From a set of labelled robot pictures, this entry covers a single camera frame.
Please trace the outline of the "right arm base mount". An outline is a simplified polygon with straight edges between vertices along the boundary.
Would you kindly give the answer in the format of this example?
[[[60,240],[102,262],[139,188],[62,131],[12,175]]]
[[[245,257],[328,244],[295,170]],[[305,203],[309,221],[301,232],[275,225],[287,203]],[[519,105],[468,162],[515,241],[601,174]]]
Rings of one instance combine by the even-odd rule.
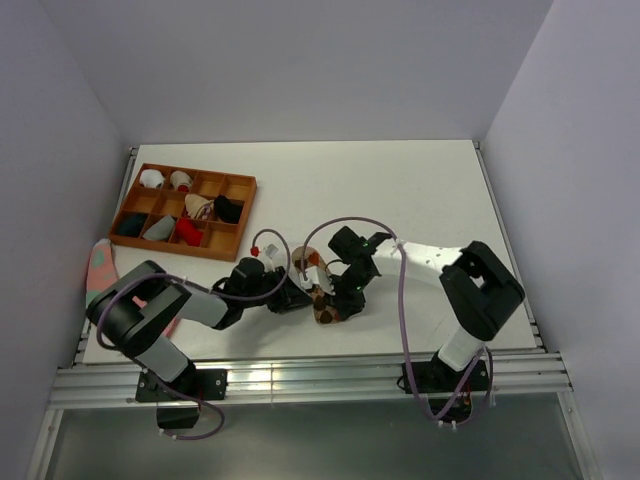
[[[428,402],[432,414],[438,415],[463,379],[465,371],[452,370],[437,356],[430,361],[412,362],[411,365],[418,393]],[[486,363],[479,360],[441,421],[453,424],[468,420],[474,410],[473,394],[487,394],[487,389],[492,386],[491,380]]]

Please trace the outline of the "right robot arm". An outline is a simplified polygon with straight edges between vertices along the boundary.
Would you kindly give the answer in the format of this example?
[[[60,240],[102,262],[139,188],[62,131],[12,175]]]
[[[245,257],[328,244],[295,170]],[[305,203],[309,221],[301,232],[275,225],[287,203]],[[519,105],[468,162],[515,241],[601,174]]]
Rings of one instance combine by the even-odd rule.
[[[364,289],[376,277],[405,276],[443,289],[458,327],[432,361],[433,378],[452,390],[468,374],[473,357],[492,341],[525,299],[520,283],[491,248],[473,241],[466,247],[435,247],[377,232],[366,239],[341,228],[329,248],[346,266],[331,277],[333,293],[324,305],[344,321],[364,309]]]

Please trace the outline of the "brown argyle sock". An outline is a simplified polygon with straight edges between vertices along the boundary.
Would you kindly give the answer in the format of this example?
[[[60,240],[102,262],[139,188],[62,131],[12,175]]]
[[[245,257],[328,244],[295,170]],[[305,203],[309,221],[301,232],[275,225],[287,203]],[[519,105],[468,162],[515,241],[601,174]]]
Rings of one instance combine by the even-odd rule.
[[[293,280],[301,289],[303,288],[300,285],[299,275],[301,272],[311,267],[312,265],[319,266],[320,268],[325,269],[330,276],[332,275],[329,263],[321,257],[318,250],[312,247],[307,246],[306,248],[304,248],[302,245],[295,247],[292,252],[292,261]],[[336,310],[332,306],[331,300],[334,294],[325,294],[319,288],[316,288],[311,292],[306,292],[313,300],[312,311],[314,319],[318,324],[328,325],[342,323],[337,321]]]

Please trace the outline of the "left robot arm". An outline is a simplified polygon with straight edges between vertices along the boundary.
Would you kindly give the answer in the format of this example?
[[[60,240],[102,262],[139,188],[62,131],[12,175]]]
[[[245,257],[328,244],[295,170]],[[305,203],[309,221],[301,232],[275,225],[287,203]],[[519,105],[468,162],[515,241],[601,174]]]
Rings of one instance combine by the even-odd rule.
[[[211,289],[180,282],[148,260],[99,293],[86,314],[98,338],[154,373],[170,398],[183,399],[195,390],[196,368],[165,336],[172,320],[182,317],[222,331],[249,308],[265,306],[283,314],[311,304],[285,267],[269,271],[256,258],[241,259]]]

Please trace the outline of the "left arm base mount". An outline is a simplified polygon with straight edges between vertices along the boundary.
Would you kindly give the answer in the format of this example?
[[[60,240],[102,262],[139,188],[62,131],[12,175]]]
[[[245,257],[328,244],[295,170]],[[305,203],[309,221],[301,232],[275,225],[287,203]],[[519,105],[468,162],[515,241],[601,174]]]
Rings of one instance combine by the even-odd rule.
[[[156,424],[160,431],[179,440],[204,439],[217,434],[225,424],[222,410],[212,401],[224,400],[228,371],[226,369],[187,368],[172,382],[161,381],[150,372],[141,372],[135,402],[156,404]],[[206,414],[214,414],[218,424],[212,431],[187,434]]]

